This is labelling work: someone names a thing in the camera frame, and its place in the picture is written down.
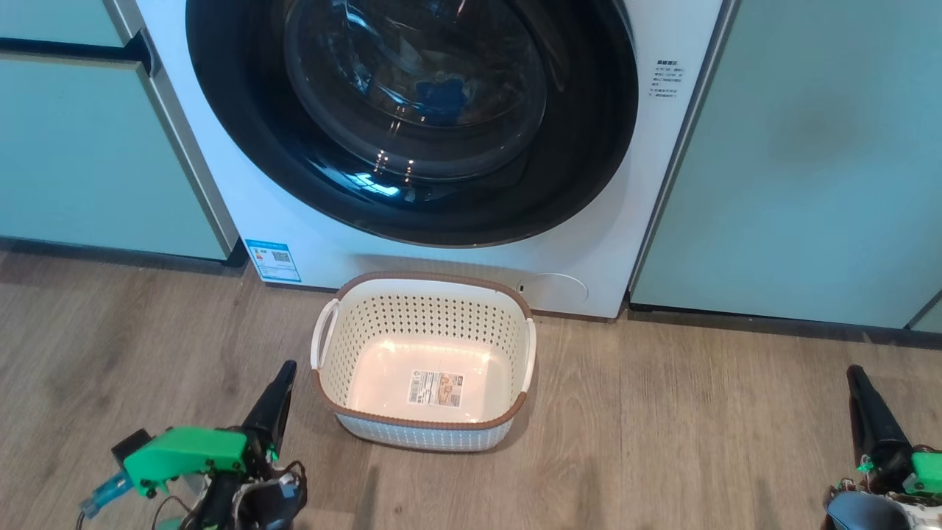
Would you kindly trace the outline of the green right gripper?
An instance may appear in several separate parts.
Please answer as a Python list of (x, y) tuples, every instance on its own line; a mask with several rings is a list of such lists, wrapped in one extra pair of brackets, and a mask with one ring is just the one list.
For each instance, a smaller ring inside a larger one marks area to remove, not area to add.
[(862, 478), (845, 478), (828, 491), (828, 503), (840, 494), (864, 493), (926, 511), (940, 506), (941, 453), (913, 449), (893, 413), (859, 365), (846, 372), (850, 390), (852, 442)]

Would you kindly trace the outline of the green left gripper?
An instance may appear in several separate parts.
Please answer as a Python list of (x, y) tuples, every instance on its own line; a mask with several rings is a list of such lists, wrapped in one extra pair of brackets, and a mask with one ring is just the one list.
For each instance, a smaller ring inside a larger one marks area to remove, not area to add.
[[(240, 427), (254, 433), (266, 455), (279, 459), (289, 416), (297, 362), (286, 360), (263, 390)], [(153, 498), (167, 493), (167, 483), (189, 474), (233, 473), (245, 477), (245, 433), (217, 428), (181, 426), (171, 428), (131, 450), (121, 459), (134, 487)]]

